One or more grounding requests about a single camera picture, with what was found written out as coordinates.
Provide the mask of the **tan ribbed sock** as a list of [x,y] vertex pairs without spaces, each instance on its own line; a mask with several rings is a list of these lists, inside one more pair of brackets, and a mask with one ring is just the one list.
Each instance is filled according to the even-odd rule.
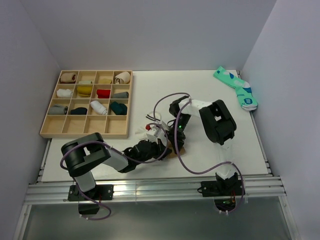
[[[169,149],[171,150],[171,153],[167,156],[168,159],[173,159],[173,158],[177,158],[177,154],[174,152],[174,147],[171,143],[169,143],[168,145]],[[182,147],[179,151],[180,155],[184,155],[186,153],[186,150],[184,147]]]

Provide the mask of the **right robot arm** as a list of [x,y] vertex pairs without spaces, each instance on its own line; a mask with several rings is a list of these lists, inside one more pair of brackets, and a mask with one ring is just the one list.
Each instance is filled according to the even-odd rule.
[[180,154],[184,146],[184,130],[190,118],[193,116],[201,120],[205,135],[218,149],[219,163],[215,176],[219,181],[216,189],[222,195],[229,194],[234,188],[231,179],[238,176],[232,157],[232,143],[237,125],[225,103],[220,99],[206,102],[183,96],[169,105],[169,113],[175,120],[167,135],[176,155]]

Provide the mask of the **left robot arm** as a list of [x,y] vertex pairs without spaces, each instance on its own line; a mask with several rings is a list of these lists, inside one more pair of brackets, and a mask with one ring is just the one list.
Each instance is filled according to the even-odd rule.
[[151,159],[163,160],[172,150],[158,139],[141,140],[120,152],[107,145],[102,135],[96,132],[64,144],[61,153],[66,170],[79,187],[79,194],[86,200],[91,200],[98,193],[91,172],[95,167],[104,164],[119,173],[128,173],[135,170],[137,165],[146,164]]

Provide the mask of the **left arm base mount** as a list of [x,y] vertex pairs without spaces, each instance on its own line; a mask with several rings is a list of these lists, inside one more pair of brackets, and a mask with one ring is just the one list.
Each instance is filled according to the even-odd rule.
[[78,186],[69,187],[68,202],[78,202],[78,213],[82,216],[96,215],[102,208],[99,204],[113,199],[114,186],[112,184],[98,184],[93,189],[81,193]]

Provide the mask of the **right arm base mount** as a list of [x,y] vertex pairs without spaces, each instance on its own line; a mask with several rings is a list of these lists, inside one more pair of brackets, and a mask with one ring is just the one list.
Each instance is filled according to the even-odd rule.
[[237,206],[237,197],[245,196],[245,189],[240,180],[202,181],[197,192],[204,198],[218,198],[214,200],[215,207],[222,212],[230,212]]

